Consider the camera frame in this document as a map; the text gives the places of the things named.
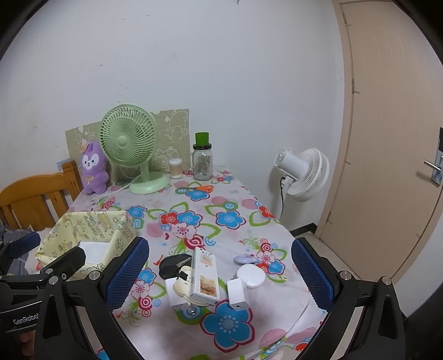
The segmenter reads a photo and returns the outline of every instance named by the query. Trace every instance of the wooden chair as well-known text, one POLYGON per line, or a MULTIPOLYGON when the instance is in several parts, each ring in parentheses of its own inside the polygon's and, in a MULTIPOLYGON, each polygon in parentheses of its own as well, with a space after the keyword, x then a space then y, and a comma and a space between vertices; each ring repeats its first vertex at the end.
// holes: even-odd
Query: wooden chair
POLYGON ((64 163, 62 168, 63 172, 27 177, 6 187, 0 192, 0 219, 12 229, 31 225, 40 231, 53 227, 58 219, 52 217, 43 196, 49 197, 60 218, 68 211, 62 191, 67 190, 74 201, 83 189, 75 161, 64 163))

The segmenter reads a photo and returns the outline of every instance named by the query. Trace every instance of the tile floor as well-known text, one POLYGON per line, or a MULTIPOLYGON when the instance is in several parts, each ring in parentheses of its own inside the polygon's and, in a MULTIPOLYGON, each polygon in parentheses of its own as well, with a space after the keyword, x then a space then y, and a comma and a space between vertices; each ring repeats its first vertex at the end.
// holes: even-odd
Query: tile floor
MULTIPOLYGON (((298 237, 302 237, 302 236, 305 237, 306 240, 309 241, 311 246, 314 248, 314 250, 320 256, 327 258, 331 262, 331 264, 334 265, 334 267, 337 271, 347 270, 354 277, 356 277, 358 279, 358 276, 323 241, 321 241, 320 239, 317 239, 311 232, 301 234, 298 237)), ((331 360, 340 359, 344 355, 344 353, 345 353, 345 351, 352 339, 352 335, 354 334, 355 328, 357 327, 362 310, 363 310, 363 308, 356 308, 355 309, 354 314, 352 315, 351 321, 349 322, 348 328, 346 329, 345 334, 343 335, 342 341, 338 345, 337 350, 335 351, 331 360)))

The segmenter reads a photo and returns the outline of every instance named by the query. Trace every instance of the door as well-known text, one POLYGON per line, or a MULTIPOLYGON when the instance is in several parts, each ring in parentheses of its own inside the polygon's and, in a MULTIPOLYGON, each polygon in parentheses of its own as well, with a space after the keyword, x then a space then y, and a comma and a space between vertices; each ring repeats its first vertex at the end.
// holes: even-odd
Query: door
POLYGON ((437 204, 443 66, 394 3, 342 4, 353 68, 348 151, 321 239, 360 278, 392 277, 437 204))

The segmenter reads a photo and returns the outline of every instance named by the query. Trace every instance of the door frame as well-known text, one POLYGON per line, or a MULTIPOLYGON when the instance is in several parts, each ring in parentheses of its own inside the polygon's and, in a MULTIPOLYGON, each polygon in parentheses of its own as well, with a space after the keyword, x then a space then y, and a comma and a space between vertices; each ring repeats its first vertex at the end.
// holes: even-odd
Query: door frame
MULTIPOLYGON (((342 125, 342 133, 340 136, 340 145, 338 148, 337 162, 335 165, 334 174, 332 176, 331 186, 329 188, 328 196, 325 202, 325 206, 322 211, 322 215, 320 217, 317 230, 315 232, 315 236, 321 239, 322 232, 325 228, 326 222, 329 218, 329 215, 332 211, 332 207, 334 205, 334 201, 337 197, 338 187, 340 186, 343 170, 345 168, 345 159, 348 153, 349 140, 351 135, 351 127, 352 127, 352 116, 353 116, 353 108, 354 108, 354 90, 353 90, 353 78, 354 78, 354 69, 353 69, 353 61, 352 61, 352 52, 350 46, 350 37, 348 33, 348 25, 345 22, 345 17, 342 9, 342 4, 346 3, 356 3, 356 2, 365 2, 365 1, 389 1, 391 0, 332 0, 332 4, 335 10, 335 15, 337 17, 338 28, 340 30, 340 37, 342 39, 342 52, 343 52, 343 66, 345 73, 345 101, 343 108, 343 125, 342 125)), ((392 281, 396 283, 401 279, 401 277, 406 273, 409 267, 413 264, 415 259, 417 259, 420 252, 423 250, 424 246, 428 242, 431 234, 433 233, 438 220, 440 219, 443 212, 443 201, 442 199, 442 190, 443 186, 440 189, 440 194, 437 199, 437 203, 435 205, 434 211, 431 214, 431 217, 422 233, 417 243, 413 247, 412 251, 408 255, 408 257, 403 261, 399 269, 392 276, 392 281)))

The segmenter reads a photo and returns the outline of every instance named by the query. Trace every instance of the stuffed animal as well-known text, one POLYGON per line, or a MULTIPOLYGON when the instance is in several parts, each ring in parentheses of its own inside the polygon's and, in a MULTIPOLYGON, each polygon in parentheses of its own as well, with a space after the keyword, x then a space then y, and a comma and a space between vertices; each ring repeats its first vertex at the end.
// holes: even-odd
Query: stuffed animal
POLYGON ((109 175, 106 172, 106 156, 97 140, 88 144, 83 152, 82 183, 86 195, 103 194, 109 175))

